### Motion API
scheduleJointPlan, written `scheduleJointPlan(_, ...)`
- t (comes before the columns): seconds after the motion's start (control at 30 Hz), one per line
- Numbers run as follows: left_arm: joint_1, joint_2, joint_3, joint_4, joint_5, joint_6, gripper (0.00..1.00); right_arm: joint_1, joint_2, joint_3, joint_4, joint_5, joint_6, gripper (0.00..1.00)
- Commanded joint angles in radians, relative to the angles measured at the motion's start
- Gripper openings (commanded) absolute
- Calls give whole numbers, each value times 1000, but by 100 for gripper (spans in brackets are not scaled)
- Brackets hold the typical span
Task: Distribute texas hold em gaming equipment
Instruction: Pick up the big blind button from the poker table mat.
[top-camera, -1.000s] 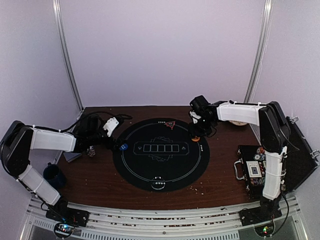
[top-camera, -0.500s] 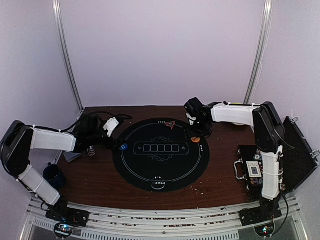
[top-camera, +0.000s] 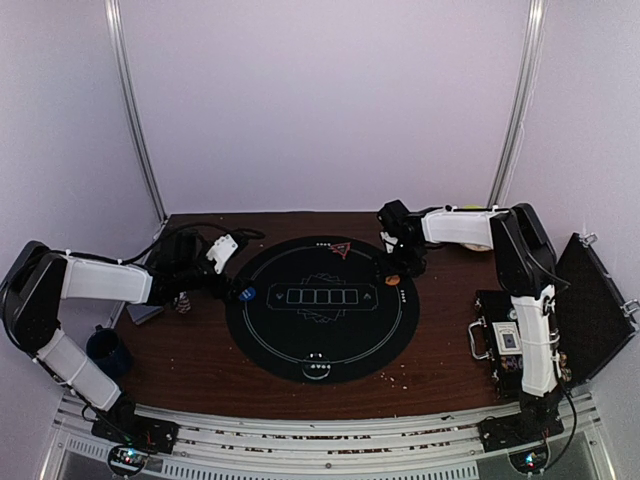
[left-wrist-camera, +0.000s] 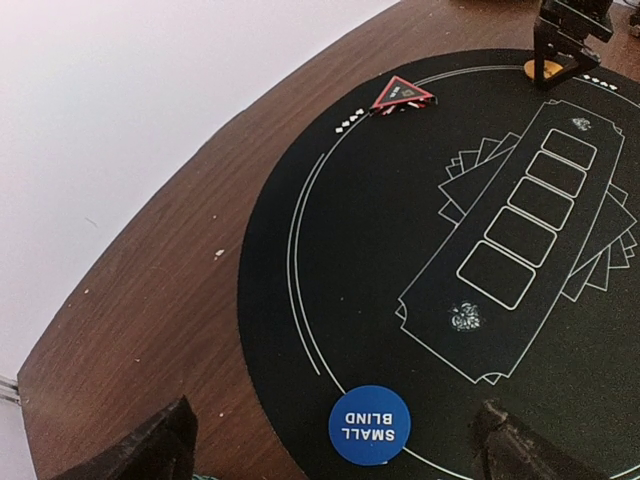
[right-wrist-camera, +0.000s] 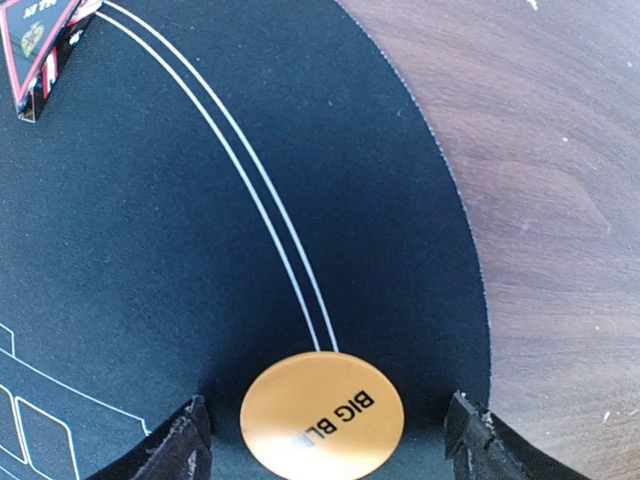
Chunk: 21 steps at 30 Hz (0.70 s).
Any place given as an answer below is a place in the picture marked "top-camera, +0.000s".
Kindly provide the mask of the orange big blind button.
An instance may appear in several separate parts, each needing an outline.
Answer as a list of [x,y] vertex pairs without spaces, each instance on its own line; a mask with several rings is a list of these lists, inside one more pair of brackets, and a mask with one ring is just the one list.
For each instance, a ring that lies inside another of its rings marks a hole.
[[385,283],[389,286],[396,286],[400,283],[400,277],[398,275],[388,276],[385,279]]

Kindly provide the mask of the red white poker chip stack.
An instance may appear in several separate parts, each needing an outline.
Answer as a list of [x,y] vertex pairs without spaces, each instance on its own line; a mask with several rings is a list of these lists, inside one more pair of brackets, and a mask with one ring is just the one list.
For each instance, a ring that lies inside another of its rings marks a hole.
[[179,314],[186,314],[191,311],[191,301],[186,292],[180,292],[176,297],[174,310]]

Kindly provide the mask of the red triangular dealer marker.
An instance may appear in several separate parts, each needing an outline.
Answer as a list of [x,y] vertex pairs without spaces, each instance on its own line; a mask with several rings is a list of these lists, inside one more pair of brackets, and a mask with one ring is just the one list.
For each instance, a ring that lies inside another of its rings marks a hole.
[[350,242],[342,242],[342,243],[334,243],[329,246],[333,253],[336,253],[341,256],[343,260],[346,259],[349,251],[351,250]]

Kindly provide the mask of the blue small blind button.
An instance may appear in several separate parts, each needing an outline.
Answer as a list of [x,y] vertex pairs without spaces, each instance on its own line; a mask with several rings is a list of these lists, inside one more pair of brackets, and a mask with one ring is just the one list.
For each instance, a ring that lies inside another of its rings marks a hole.
[[245,288],[239,295],[238,299],[242,302],[249,302],[256,297],[256,290],[254,287]]

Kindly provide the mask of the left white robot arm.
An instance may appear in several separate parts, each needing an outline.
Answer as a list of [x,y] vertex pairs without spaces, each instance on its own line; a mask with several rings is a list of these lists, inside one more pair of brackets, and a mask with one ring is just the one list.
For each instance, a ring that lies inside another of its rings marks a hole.
[[91,407],[107,412],[106,429],[121,443],[133,444],[143,436],[142,419],[120,405],[123,393],[116,382],[63,331],[58,319],[61,301],[81,298],[164,306],[183,293],[204,288],[225,298],[236,289],[224,269],[241,248],[238,235],[228,233],[202,252],[145,267],[30,241],[1,283],[1,321],[20,351]]

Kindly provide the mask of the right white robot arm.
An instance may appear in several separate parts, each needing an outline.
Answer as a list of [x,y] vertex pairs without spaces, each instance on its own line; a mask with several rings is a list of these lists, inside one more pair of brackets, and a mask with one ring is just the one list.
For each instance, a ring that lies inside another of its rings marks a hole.
[[385,252],[379,275],[416,278],[426,270],[426,253],[439,244],[474,245],[493,252],[498,282],[517,315],[522,345],[522,392],[545,398],[559,388],[558,290],[569,283],[556,274],[557,255],[532,205],[513,207],[429,207],[412,212],[400,200],[376,214]]

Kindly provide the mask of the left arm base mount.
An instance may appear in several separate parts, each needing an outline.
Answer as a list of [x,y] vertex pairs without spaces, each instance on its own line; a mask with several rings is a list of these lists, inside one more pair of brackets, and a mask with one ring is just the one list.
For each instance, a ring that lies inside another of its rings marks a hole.
[[152,454],[173,452],[179,433],[175,422],[138,415],[135,405],[127,403],[95,414],[91,433],[96,437]]

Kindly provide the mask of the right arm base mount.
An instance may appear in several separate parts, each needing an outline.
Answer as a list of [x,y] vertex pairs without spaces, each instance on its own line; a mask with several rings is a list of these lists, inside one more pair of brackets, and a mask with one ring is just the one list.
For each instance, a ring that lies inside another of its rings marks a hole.
[[477,427],[485,452],[542,442],[564,432],[557,405],[544,399],[522,403],[516,414],[487,417]]

